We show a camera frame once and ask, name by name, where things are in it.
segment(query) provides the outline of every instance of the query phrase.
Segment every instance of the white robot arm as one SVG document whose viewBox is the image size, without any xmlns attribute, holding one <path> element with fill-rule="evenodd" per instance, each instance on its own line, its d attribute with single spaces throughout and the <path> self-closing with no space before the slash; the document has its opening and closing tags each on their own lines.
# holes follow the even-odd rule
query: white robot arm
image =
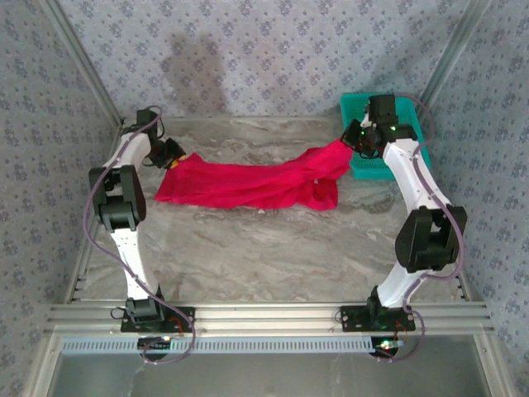
<svg viewBox="0 0 529 397">
<path fill-rule="evenodd" d="M 365 118 L 353 120 L 342 141 L 364 158 L 382 158 L 391 169 L 404 202 L 408 218 L 395 241 L 397 262 L 386 280 L 375 287 L 366 308 L 341 308 L 344 331 L 397 331 L 395 320 L 407 322 L 403 302 L 420 285 L 425 273 L 441 271 L 455 262 L 459 253 L 454 225 L 441 209 L 449 211 L 463 232 L 466 212 L 454 207 L 439 190 L 430 170 L 417 149 L 419 142 L 412 126 L 399 124 L 393 95 L 375 95 L 369 98 Z M 428 189 L 434 193 L 434 200 Z M 413 321 L 407 329 L 415 329 Z"/>
<path fill-rule="evenodd" d="M 185 156 L 177 142 L 170 138 L 160 139 L 164 132 L 162 130 L 159 133 L 158 122 L 155 121 L 157 117 L 149 108 L 138 111 L 136 124 L 124 131 L 112 158 L 103 167 L 93 168 L 89 173 L 90 185 L 93 188 L 107 167 L 112 166 L 95 191 L 93 208 L 96 219 L 116 243 L 122 261 L 134 274 L 125 272 L 127 320 L 148 326 L 163 322 L 166 316 L 165 308 L 148 293 L 163 298 L 151 266 L 142 261 L 145 247 L 140 239 L 139 228 L 146 216 L 146 203 L 137 171 L 145 158 L 149 158 L 152 165 L 158 168 L 168 169 L 175 161 Z M 144 132 L 135 132 L 149 124 L 152 124 L 152 127 L 146 128 Z M 146 290 L 138 285 L 137 280 Z"/>
</svg>

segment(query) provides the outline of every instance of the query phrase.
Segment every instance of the gray marble surface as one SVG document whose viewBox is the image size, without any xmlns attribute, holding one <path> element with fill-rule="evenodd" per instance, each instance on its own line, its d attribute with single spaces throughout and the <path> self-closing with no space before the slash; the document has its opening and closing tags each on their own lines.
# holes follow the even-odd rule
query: gray marble surface
<svg viewBox="0 0 529 397">
<path fill-rule="evenodd" d="M 339 117 L 167 121 L 168 135 L 205 160 L 272 165 L 341 134 Z M 363 301 L 395 262 L 406 218 L 393 181 L 339 181 L 331 211 L 304 207 L 218 210 L 157 203 L 164 171 L 142 167 L 147 219 L 141 238 L 167 299 L 186 301 Z M 110 237 L 98 241 L 116 252 Z M 92 252 L 81 299 L 124 299 L 122 269 Z M 415 299 L 458 299 L 455 283 L 427 281 Z"/>
</svg>

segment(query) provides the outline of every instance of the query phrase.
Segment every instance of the red cloth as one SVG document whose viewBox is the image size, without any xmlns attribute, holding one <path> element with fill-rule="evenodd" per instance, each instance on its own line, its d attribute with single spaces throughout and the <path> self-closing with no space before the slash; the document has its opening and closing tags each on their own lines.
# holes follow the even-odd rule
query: red cloth
<svg viewBox="0 0 529 397">
<path fill-rule="evenodd" d="M 349 170 L 353 150 L 341 141 L 308 149 L 280 165 L 207 163 L 193 153 L 165 173 L 155 200 L 211 208 L 263 209 L 338 204 L 336 180 Z"/>
</svg>

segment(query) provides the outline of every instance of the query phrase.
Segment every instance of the wall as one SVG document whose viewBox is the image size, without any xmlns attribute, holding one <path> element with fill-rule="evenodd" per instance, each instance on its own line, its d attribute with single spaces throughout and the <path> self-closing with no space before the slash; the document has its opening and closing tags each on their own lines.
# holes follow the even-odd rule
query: wall
<svg viewBox="0 0 529 397">
<path fill-rule="evenodd" d="M 420 93 L 466 0 L 60 0 L 121 115 L 308 115 Z"/>
<path fill-rule="evenodd" d="M 529 4 L 497 0 L 435 103 L 440 186 L 469 210 L 467 269 L 529 395 Z"/>
<path fill-rule="evenodd" d="M 0 395 L 19 395 L 45 305 L 64 297 L 88 169 L 115 127 L 37 1 L 0 2 Z"/>
</svg>

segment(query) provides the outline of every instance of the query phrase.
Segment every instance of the purple cable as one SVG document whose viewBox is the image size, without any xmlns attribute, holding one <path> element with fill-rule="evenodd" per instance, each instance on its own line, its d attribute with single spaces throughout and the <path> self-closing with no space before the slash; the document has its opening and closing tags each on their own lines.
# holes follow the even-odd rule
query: purple cable
<svg viewBox="0 0 529 397">
<path fill-rule="evenodd" d="M 170 360 L 165 360 L 165 361 L 152 361 L 152 360 L 149 360 L 147 357 L 146 357 L 146 351 L 149 349 L 150 347 L 150 344 L 147 344 L 147 346 L 144 347 L 144 350 L 143 350 L 143 354 L 141 355 L 143 357 L 143 360 L 144 360 L 144 363 L 145 364 L 152 364 L 154 366 L 159 366 L 159 365 L 162 365 L 162 364 L 171 364 L 171 363 L 175 363 L 175 362 L 178 362 L 178 361 L 182 361 L 184 358 L 186 358 L 187 356 L 189 356 L 189 354 L 191 354 L 191 351 L 194 349 L 194 345 L 195 345 L 195 340 L 197 338 L 197 331 L 194 327 L 194 324 L 193 324 L 193 321 L 191 321 L 191 319 L 189 319 L 189 317 L 184 313 L 182 312 L 181 310 L 175 308 L 174 306 L 168 304 L 167 302 L 165 302 L 163 299 L 160 299 L 159 297 L 157 297 L 155 294 L 153 294 L 152 292 L 149 291 L 149 289 L 147 288 L 147 286 L 145 285 L 145 283 L 143 283 L 139 276 L 134 273 L 134 271 L 131 269 L 131 267 L 125 263 L 119 256 L 117 255 L 114 255 L 112 252 L 110 252 L 109 250 L 107 250 L 106 248 L 100 246 L 95 240 L 94 238 L 92 237 L 92 235 L 90 234 L 90 231 L 88 230 L 88 216 L 90 214 L 90 208 L 92 208 L 92 201 L 93 201 L 93 196 L 95 195 L 96 191 L 98 190 L 99 186 L 101 185 L 101 183 L 104 181 L 105 177 L 107 176 L 107 174 L 112 170 L 112 167 L 119 161 L 119 159 L 121 158 L 121 156 L 123 155 L 123 153 L 125 152 L 125 149 L 129 146 L 129 143 L 132 141 L 132 139 L 134 139 L 136 136 L 138 136 L 139 134 L 141 134 L 143 131 L 145 131 L 147 128 L 149 127 L 152 127 L 154 126 L 160 119 L 161 119 L 161 115 L 162 115 L 162 109 L 158 106 L 151 106 L 149 108 L 158 108 L 159 110 L 159 113 L 158 113 L 158 116 L 156 116 L 156 118 L 150 122 L 149 124 L 146 124 L 145 126 L 143 126 L 142 128 L 140 128 L 139 130 L 135 131 L 128 139 L 128 141 L 126 141 L 122 148 L 117 152 L 116 154 L 116 159 L 107 166 L 107 168 L 101 173 L 101 175 L 99 175 L 99 178 L 98 180 L 96 181 L 96 183 L 94 184 L 92 190 L 90 190 L 90 193 L 88 195 L 88 199 L 86 201 L 86 204 L 84 205 L 84 211 L 83 211 L 83 230 L 84 230 L 84 235 L 86 236 L 86 238 L 88 239 L 88 241 L 90 242 L 90 244 L 92 244 L 94 247 L 96 247 L 97 249 L 99 249 L 101 252 L 103 252 L 104 254 L 110 256 L 111 258 L 115 259 L 117 262 L 119 262 L 119 264 L 122 266 L 122 268 L 132 277 L 132 279 L 134 279 L 134 281 L 140 286 L 141 289 L 143 289 L 153 300 L 155 300 L 156 302 L 158 302 L 159 304 L 161 304 L 162 306 L 165 306 L 167 309 L 169 310 L 172 310 L 173 312 L 177 313 L 178 316 L 180 316 L 181 318 L 183 318 L 188 324 L 189 324 L 189 327 L 191 328 L 191 332 L 192 332 L 192 337 L 191 337 L 191 342 L 189 343 L 189 347 L 187 348 L 187 350 L 185 352 L 183 352 L 181 355 L 175 357 L 175 358 L 172 358 Z"/>
<path fill-rule="evenodd" d="M 421 143 L 415 151 L 413 152 L 413 169 L 417 173 L 417 177 L 419 178 L 419 181 L 422 184 L 422 187 L 428 192 L 431 199 L 436 203 L 441 211 L 446 215 L 448 220 L 450 221 L 450 225 L 454 228 L 455 235 L 457 237 L 457 243 L 460 248 L 460 254 L 457 258 L 457 266 L 455 267 L 454 271 L 452 271 L 449 275 L 429 275 L 424 274 L 419 279 L 415 281 L 410 287 L 407 289 L 406 293 L 404 293 L 403 298 L 403 310 L 404 313 L 411 314 L 419 319 L 419 323 L 421 323 L 421 335 L 419 337 L 419 340 L 417 341 L 417 345 L 413 348 L 411 352 L 409 352 L 404 357 L 397 357 L 394 358 L 387 352 L 384 352 L 383 350 L 377 350 L 378 352 L 383 353 L 384 355 L 388 356 L 389 362 L 399 362 L 407 360 L 408 358 L 411 358 L 417 354 L 419 349 L 421 348 L 422 343 L 424 342 L 424 336 L 426 333 L 426 326 L 424 324 L 424 318 L 422 318 L 422 315 L 417 311 L 413 309 L 409 309 L 407 304 L 412 297 L 415 290 L 421 285 L 421 282 L 423 282 L 426 279 L 434 279 L 434 280 L 444 280 L 444 281 L 450 281 L 453 280 L 457 275 L 463 270 L 465 267 L 465 240 L 463 239 L 463 232 L 460 229 L 460 226 L 457 224 L 457 221 L 455 220 L 454 216 L 450 213 L 448 208 L 445 206 L 445 204 L 436 196 L 435 192 L 431 188 L 431 186 L 428 184 L 426 178 L 424 177 L 424 174 L 421 172 L 421 169 L 419 168 L 418 163 L 418 155 L 421 152 L 421 149 L 427 145 L 430 145 L 435 137 L 436 137 L 436 124 L 434 123 L 433 116 L 431 115 L 430 109 L 427 105 L 425 105 L 419 98 L 414 97 L 413 95 L 407 94 L 407 93 L 397 93 L 395 94 L 396 97 L 402 97 L 402 98 L 408 98 L 411 99 L 414 103 L 422 107 L 425 112 L 427 113 L 427 116 L 430 120 L 430 136 L 427 140 L 425 140 L 423 143 Z"/>
</svg>

